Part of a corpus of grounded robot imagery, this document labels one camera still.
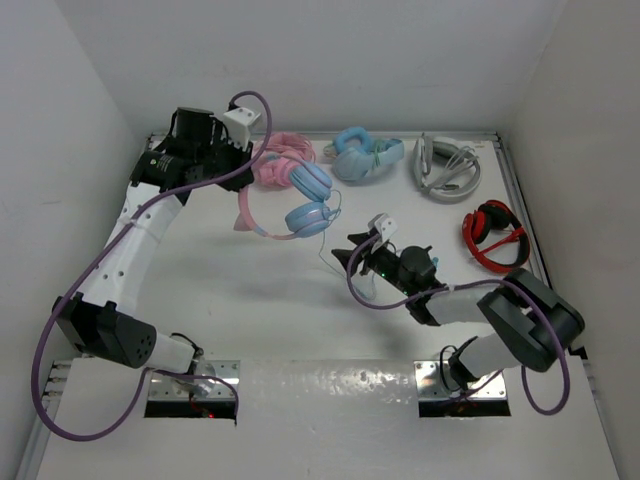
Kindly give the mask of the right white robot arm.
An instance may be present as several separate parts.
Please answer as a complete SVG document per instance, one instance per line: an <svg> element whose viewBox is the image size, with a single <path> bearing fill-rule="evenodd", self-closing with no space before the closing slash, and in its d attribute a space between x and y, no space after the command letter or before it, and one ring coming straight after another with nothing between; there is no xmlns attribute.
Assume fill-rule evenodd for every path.
<svg viewBox="0 0 640 480"><path fill-rule="evenodd" d="M466 394L472 383L494 371L518 366L523 374L544 373L558 364L562 396L569 396L566 352L584 331L585 321L529 271L518 268L502 279L450 285L437 279L436 262L428 247L409 246L396 252L374 231L351 234L348 239L353 248L331 253L344 269L350 293L361 305L379 311L385 308L365 299L353 282L356 274L374 273L404 296L388 307L405 308L421 325L463 321L463 316L454 315L451 304L460 299L491 327L491 335L473 337L453 351L444 375L449 389Z"/></svg>

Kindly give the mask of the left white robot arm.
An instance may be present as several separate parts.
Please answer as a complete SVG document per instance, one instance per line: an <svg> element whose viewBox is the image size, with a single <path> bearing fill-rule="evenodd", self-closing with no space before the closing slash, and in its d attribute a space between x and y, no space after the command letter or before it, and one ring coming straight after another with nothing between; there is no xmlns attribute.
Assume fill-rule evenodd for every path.
<svg viewBox="0 0 640 480"><path fill-rule="evenodd" d="M251 133L259 119L259 113L235 104L220 118L207 110L179 108L168 134L141 154L107 254L73 288L67 303L55 305L58 326L80 353L134 369L189 371L197 348L136 319L138 297L190 186L221 177L223 188L237 191L252 182L249 170L233 172L251 158Z"/></svg>

